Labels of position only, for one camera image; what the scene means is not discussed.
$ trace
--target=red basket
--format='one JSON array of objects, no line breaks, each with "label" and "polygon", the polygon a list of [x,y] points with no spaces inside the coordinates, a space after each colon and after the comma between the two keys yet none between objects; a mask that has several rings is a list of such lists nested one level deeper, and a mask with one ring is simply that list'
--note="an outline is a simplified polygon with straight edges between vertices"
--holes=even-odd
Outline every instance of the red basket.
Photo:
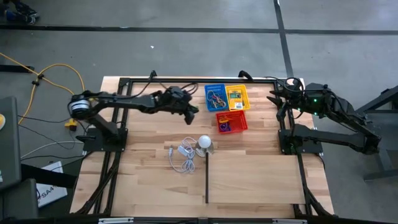
[{"label": "red basket", "polygon": [[[221,123],[220,119],[228,120],[228,122]],[[238,133],[248,129],[243,110],[217,113],[216,121],[220,134]]]}]

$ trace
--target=yellow cable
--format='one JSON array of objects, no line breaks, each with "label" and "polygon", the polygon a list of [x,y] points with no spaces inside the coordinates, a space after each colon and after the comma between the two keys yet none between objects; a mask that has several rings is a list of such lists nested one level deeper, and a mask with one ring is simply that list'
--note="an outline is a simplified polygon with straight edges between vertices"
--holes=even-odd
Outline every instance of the yellow cable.
[{"label": "yellow cable", "polygon": [[30,100],[29,100],[29,104],[27,105],[26,111],[24,113],[24,115],[22,115],[22,117],[20,118],[20,120],[18,121],[18,124],[21,124],[22,121],[24,120],[24,117],[26,117],[26,115],[29,113],[30,111],[30,107],[32,106],[32,102],[33,102],[33,96],[35,94],[35,89],[36,89],[36,85],[33,85],[32,88],[32,92],[30,93]]},{"label": "yellow cable", "polygon": [[68,67],[68,68],[70,68],[71,70],[73,70],[73,71],[76,73],[76,75],[79,77],[79,79],[80,79],[80,83],[81,83],[81,87],[82,87],[83,91],[86,90],[85,84],[84,84],[84,82],[83,82],[83,79],[81,78],[80,73],[79,73],[76,69],[74,69],[72,66],[70,66],[70,65],[67,65],[67,64],[64,64],[64,63],[55,63],[55,64],[50,65],[50,66],[48,66],[47,68],[43,69],[43,70],[40,72],[40,74],[44,73],[44,71],[48,70],[49,68],[52,68],[52,67],[55,67],[55,66],[64,66],[64,67]]},{"label": "yellow cable", "polygon": [[[16,60],[14,60],[14,59],[8,57],[7,55],[4,55],[4,54],[1,53],[1,52],[0,52],[0,55],[3,56],[3,57],[5,57],[6,59],[8,59],[8,60],[10,60],[10,61],[12,61],[12,62],[18,64],[18,65],[20,65],[21,67],[25,68],[26,70],[32,72],[33,74],[35,74],[35,75],[37,75],[37,76],[43,74],[43,73],[44,73],[45,71],[47,71],[49,68],[52,68],[52,67],[55,67],[55,66],[64,66],[64,67],[68,67],[68,68],[70,68],[71,70],[73,70],[73,71],[78,75],[78,77],[79,77],[79,79],[80,79],[80,82],[81,82],[81,87],[82,87],[83,91],[86,90],[85,84],[84,84],[84,82],[83,82],[83,79],[81,78],[81,75],[79,74],[79,72],[78,72],[76,69],[74,69],[74,68],[73,68],[72,66],[70,66],[70,65],[67,65],[67,64],[64,64],[64,63],[56,63],[56,64],[53,64],[53,65],[50,65],[50,66],[44,68],[41,72],[37,73],[37,72],[31,70],[30,68],[26,67],[25,65],[23,65],[23,64],[21,64],[21,63],[19,63],[19,62],[17,62]],[[46,82],[48,82],[49,84],[51,84],[51,85],[53,85],[53,86],[59,87],[59,88],[61,88],[61,89],[64,89],[64,90],[68,91],[70,94],[74,95],[74,92],[72,92],[70,89],[68,89],[67,87],[65,87],[65,86],[63,86],[63,85],[59,85],[59,84],[56,84],[56,83],[54,83],[54,82],[51,82],[50,80],[48,80],[48,79],[46,79],[46,78],[43,78],[43,80],[45,80]],[[29,111],[30,111],[30,107],[32,106],[32,102],[33,102],[33,97],[34,97],[35,89],[36,89],[36,85],[33,85],[32,92],[30,93],[29,104],[28,104],[28,106],[27,106],[27,109],[26,109],[26,111],[25,111],[23,117],[25,117],[25,116],[29,113]],[[24,119],[23,117],[18,121],[18,124],[21,124],[21,123],[22,123],[22,120]]]},{"label": "yellow cable", "polygon": [[[52,67],[54,67],[54,66],[64,66],[64,67],[68,67],[68,68],[72,69],[72,70],[78,75],[78,77],[79,77],[79,79],[80,79],[80,82],[81,82],[81,87],[83,88],[83,91],[86,90],[85,84],[84,84],[84,82],[83,82],[83,79],[81,78],[81,75],[79,74],[79,72],[78,72],[76,69],[74,69],[74,68],[73,68],[72,66],[70,66],[70,65],[62,64],[62,63],[56,63],[56,64],[50,65],[50,66],[48,66],[47,68],[43,69],[40,73],[37,73],[37,72],[33,71],[32,69],[26,67],[25,65],[23,65],[23,64],[21,64],[21,63],[19,63],[19,62],[17,62],[16,60],[14,60],[14,59],[8,57],[7,55],[4,55],[3,53],[0,53],[0,55],[3,56],[3,57],[5,57],[6,59],[8,59],[8,60],[10,60],[10,61],[12,61],[12,62],[18,64],[18,65],[20,65],[21,67],[23,67],[23,68],[25,68],[26,70],[32,72],[33,74],[36,74],[37,76],[41,75],[42,73],[44,73],[44,71],[46,71],[46,70],[48,70],[49,68],[52,68]],[[72,95],[74,95],[74,93],[73,93],[70,89],[68,89],[67,87],[65,87],[65,86],[63,86],[63,85],[59,85],[59,84],[53,83],[53,82],[51,82],[50,80],[48,80],[48,79],[46,79],[46,78],[43,78],[43,79],[44,79],[46,82],[48,82],[49,84],[51,84],[51,85],[53,85],[53,86],[56,86],[56,87],[59,87],[59,88],[62,88],[62,89],[64,89],[64,90],[68,91],[69,93],[71,93]]]}]

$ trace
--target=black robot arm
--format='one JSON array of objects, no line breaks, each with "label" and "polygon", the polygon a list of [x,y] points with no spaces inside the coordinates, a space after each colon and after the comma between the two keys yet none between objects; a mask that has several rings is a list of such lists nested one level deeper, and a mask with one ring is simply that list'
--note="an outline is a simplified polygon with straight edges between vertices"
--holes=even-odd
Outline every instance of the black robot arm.
[{"label": "black robot arm", "polygon": [[278,121],[285,118],[288,109],[296,109],[301,113],[311,113],[319,118],[327,117],[337,123],[346,124],[357,132],[331,133],[311,130],[296,124],[288,137],[292,145],[302,146],[304,141],[328,142],[349,146],[363,154],[379,152],[377,145],[381,138],[368,128],[366,118],[355,113],[353,106],[347,100],[336,96],[327,85],[310,83],[304,89],[302,83],[295,79],[293,85],[284,82],[277,90],[270,93],[285,99],[282,101],[279,98],[267,97],[280,108],[277,112]]},{"label": "black robot arm", "polygon": [[105,121],[98,113],[104,108],[127,108],[153,114],[159,111],[184,114],[185,122],[191,124],[198,108],[189,104],[192,96],[177,86],[168,87],[163,93],[156,91],[150,95],[119,96],[107,92],[92,93],[88,90],[73,95],[68,104],[70,116],[93,124],[105,136],[117,135],[115,123]]}]

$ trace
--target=blue basket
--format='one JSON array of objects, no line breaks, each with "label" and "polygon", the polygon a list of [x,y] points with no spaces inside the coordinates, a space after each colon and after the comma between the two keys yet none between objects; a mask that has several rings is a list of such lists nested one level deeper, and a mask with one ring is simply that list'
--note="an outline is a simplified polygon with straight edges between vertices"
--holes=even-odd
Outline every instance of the blue basket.
[{"label": "blue basket", "polygon": [[[211,101],[208,100],[209,91],[213,91],[214,93],[218,94],[219,97],[226,103],[226,106],[214,108],[213,105],[211,104]],[[209,111],[228,110],[228,97],[226,96],[224,84],[205,85],[205,100],[206,100],[207,109]]]}]

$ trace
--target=desk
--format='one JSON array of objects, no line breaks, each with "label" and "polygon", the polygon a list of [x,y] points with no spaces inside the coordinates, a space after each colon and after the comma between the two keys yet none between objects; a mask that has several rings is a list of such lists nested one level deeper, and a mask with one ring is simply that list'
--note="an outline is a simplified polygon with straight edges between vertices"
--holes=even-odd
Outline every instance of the desk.
[{"label": "desk", "polygon": [[[101,91],[116,92],[119,78],[104,77]],[[135,83],[132,94],[139,93],[144,85]],[[251,104],[245,111],[248,130],[236,134],[218,134],[215,113],[206,108],[203,86],[199,84],[193,95],[191,104],[200,112],[189,126],[176,114],[129,111],[129,137],[119,166],[112,216],[294,217],[292,204],[304,204],[303,189],[296,156],[280,153],[277,108],[266,98],[274,86],[246,83]],[[144,93],[162,89],[152,83]],[[101,116],[110,120],[112,113],[108,108]],[[312,127],[312,116],[303,114],[296,123]],[[196,156],[195,172],[179,174],[170,167],[168,155],[170,145],[176,149],[183,138],[198,139],[203,134],[209,135],[215,145],[215,153],[209,156],[209,204],[205,203],[205,160]],[[81,208],[97,187],[103,157],[103,152],[94,152],[83,161],[71,212]],[[184,161],[176,151],[173,159],[174,164]],[[333,213],[322,162],[315,155],[304,154],[303,163],[309,189]]]}]

